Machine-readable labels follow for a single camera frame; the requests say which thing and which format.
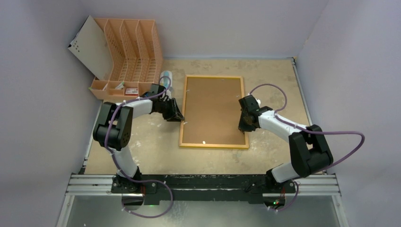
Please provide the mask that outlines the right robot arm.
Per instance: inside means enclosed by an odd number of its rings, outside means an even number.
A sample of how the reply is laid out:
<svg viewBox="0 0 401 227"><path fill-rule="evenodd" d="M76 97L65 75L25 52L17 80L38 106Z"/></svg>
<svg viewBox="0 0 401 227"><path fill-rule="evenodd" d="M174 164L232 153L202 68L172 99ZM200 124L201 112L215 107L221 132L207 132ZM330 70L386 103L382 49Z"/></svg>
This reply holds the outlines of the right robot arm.
<svg viewBox="0 0 401 227"><path fill-rule="evenodd" d="M270 192L278 192L285 182L307 177L333 163L327 140L318 125L306 126L282 118L272 108L261 107L252 95L239 99L239 104L240 131L267 130L289 144L290 162L266 173L265 185Z"/></svg>

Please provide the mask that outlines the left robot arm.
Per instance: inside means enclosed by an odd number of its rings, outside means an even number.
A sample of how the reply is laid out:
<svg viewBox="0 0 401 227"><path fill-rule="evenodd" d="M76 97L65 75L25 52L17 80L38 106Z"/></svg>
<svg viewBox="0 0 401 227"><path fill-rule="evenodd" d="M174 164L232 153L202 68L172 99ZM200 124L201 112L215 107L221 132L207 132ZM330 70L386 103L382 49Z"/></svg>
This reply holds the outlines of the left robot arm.
<svg viewBox="0 0 401 227"><path fill-rule="evenodd" d="M114 186L136 193L143 179L134 163L129 148L133 119L152 113L162 114L168 122L181 122L184 116L176 99L168 94L168 88L152 84L141 96L122 103L104 102L93 130L93 139L111 155L117 167Z"/></svg>

